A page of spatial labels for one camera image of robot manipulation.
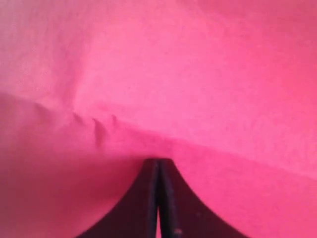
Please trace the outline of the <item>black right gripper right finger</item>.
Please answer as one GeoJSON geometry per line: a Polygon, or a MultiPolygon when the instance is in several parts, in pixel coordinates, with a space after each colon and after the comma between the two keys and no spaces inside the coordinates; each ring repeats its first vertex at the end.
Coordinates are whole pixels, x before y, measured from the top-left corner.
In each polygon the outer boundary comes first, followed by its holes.
{"type": "Polygon", "coordinates": [[[163,238],[244,238],[210,210],[171,159],[159,159],[158,209],[163,238]]]}

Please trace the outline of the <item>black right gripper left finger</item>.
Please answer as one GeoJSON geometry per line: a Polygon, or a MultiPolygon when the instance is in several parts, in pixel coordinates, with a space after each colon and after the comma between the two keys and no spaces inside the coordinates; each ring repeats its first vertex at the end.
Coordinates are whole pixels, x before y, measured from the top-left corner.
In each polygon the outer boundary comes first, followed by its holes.
{"type": "Polygon", "coordinates": [[[122,199],[80,238],[154,238],[157,230],[157,159],[146,159],[122,199]]]}

